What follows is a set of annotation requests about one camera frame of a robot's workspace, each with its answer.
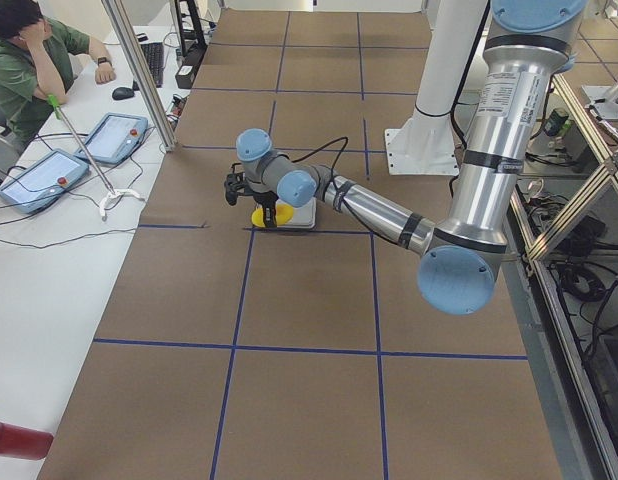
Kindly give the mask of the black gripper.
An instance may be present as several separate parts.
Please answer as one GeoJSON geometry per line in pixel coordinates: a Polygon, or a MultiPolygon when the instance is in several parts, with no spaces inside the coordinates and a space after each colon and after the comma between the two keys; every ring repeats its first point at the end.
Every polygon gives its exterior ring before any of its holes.
{"type": "Polygon", "coordinates": [[[273,192],[256,193],[254,199],[258,208],[252,213],[252,224],[260,228],[276,228],[278,196],[273,192]]]}

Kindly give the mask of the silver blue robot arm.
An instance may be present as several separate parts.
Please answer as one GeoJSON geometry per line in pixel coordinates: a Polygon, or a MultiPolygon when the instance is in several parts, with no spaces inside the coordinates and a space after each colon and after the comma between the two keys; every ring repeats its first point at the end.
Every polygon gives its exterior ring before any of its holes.
{"type": "Polygon", "coordinates": [[[389,243],[418,253],[417,284],[440,311],[466,315],[492,298],[507,249],[502,230],[550,78],[567,67],[585,5],[581,1],[495,1],[483,57],[488,67],[449,215],[432,222],[337,174],[301,165],[260,129],[241,133],[226,177],[228,203],[250,196],[266,226],[276,205],[313,199],[355,218],[389,243]]]}

